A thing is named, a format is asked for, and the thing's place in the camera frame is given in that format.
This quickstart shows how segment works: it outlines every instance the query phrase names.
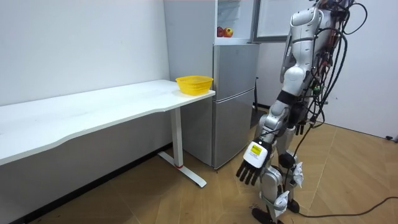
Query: apple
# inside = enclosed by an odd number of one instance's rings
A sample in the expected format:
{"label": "apple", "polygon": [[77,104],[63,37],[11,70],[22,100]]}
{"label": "apple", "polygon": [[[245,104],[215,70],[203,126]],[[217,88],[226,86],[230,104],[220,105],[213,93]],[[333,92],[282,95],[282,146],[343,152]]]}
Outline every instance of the apple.
{"label": "apple", "polygon": [[232,35],[234,34],[232,28],[227,27],[224,29],[224,37],[232,37]]}
{"label": "apple", "polygon": [[217,37],[224,37],[224,29],[222,27],[217,27]]}

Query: white desk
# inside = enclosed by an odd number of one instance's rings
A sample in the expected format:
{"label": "white desk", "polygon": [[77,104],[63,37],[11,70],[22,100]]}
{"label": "white desk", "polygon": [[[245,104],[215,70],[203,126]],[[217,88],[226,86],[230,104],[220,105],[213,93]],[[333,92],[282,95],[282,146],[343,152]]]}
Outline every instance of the white desk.
{"label": "white desk", "polygon": [[159,155],[203,187],[206,182],[183,166],[180,107],[213,95],[211,90],[185,95],[177,83],[156,80],[0,106],[0,165],[115,124],[172,110],[174,158]]}

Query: yellow basket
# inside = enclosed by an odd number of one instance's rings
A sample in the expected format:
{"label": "yellow basket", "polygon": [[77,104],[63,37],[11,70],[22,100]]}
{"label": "yellow basket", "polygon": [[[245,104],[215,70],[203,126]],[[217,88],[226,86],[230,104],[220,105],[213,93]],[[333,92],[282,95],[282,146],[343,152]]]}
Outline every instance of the yellow basket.
{"label": "yellow basket", "polygon": [[175,81],[177,81],[181,92],[188,95],[201,95],[207,93],[211,87],[213,79],[203,76],[189,76],[176,78]]}

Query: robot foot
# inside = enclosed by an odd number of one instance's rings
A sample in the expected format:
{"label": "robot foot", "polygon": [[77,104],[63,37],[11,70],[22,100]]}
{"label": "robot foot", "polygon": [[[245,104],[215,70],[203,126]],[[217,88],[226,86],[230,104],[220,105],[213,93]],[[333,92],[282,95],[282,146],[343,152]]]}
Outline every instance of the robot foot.
{"label": "robot foot", "polygon": [[297,214],[298,212],[300,212],[300,205],[295,200],[291,200],[290,202],[287,203],[287,209]]}
{"label": "robot foot", "polygon": [[254,208],[253,210],[251,210],[251,214],[257,221],[259,221],[262,224],[276,224],[272,221],[271,216],[267,212],[264,212],[259,208]]}

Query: floor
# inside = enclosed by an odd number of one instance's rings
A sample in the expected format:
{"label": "floor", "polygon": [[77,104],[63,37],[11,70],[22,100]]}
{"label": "floor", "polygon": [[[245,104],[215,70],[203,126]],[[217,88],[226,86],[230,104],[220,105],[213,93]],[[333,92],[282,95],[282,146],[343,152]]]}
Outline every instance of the floor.
{"label": "floor", "polygon": [[[295,138],[293,147],[299,141],[300,137]],[[257,223],[251,209],[264,208],[258,189],[234,176],[241,153],[218,172],[189,154],[184,156],[185,165],[207,181],[203,189],[154,157],[32,223]],[[398,170],[398,144],[393,142],[325,124],[310,132],[298,157],[305,181],[295,196],[305,214],[359,213],[390,195],[398,196],[398,172],[394,172]],[[286,212],[282,221],[398,223],[398,200],[361,217],[306,219]]]}

